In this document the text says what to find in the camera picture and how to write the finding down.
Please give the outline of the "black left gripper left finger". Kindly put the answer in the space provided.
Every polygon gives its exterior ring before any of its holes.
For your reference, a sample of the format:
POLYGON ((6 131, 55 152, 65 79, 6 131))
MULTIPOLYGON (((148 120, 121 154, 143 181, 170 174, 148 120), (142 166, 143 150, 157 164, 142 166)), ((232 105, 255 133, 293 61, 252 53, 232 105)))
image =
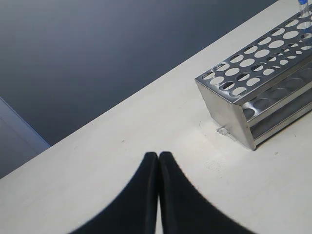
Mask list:
POLYGON ((158 203, 158 156, 147 152, 118 196, 74 234, 154 234, 158 203))

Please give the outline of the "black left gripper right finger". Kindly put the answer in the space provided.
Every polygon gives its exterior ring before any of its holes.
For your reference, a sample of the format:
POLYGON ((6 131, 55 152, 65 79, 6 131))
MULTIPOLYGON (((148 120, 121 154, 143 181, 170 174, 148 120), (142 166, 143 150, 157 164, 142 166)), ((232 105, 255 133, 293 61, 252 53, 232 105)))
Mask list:
POLYGON ((159 198, 164 234, 245 234, 187 179, 171 152, 159 155, 159 198))

